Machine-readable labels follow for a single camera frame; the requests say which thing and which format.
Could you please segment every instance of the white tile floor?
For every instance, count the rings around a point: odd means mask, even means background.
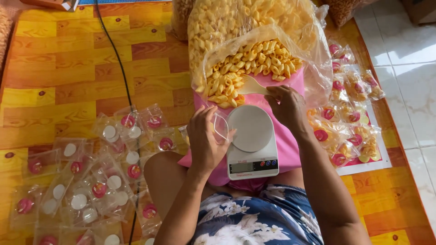
[[[355,14],[436,233],[436,25],[415,27],[399,0]]]

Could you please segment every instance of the scale display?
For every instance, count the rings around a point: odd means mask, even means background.
[[[231,174],[237,174],[237,173],[246,173],[246,172],[253,172],[253,171],[278,169],[279,165],[277,159],[275,159],[275,160],[257,161],[251,163],[235,163],[235,164],[230,164],[229,168]]]

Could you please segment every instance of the cardboard box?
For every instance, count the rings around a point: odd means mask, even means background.
[[[74,12],[79,0],[20,0],[22,3]]]
[[[436,0],[402,0],[414,24],[436,22]]]

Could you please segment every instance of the person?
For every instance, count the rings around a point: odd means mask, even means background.
[[[301,168],[270,177],[258,196],[207,184],[230,142],[217,144],[208,127],[217,107],[202,106],[187,127],[192,166],[177,164],[182,155],[174,152],[158,153],[145,165],[163,220],[154,245],[371,244],[351,195],[313,134],[304,98],[284,85],[267,89],[274,116],[298,143]]]

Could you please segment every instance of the hand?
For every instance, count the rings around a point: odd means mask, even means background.
[[[210,121],[217,109],[217,106],[204,108],[202,105],[194,113],[187,126],[189,142],[191,143],[191,169],[195,171],[210,174],[222,160],[230,146],[230,140],[219,144],[210,127]],[[235,130],[229,131],[229,139],[232,139],[235,132]]]
[[[266,87],[266,89],[271,94],[266,95],[265,99],[271,106],[272,113],[294,137],[312,132],[306,116],[306,101],[295,89],[286,85]]]

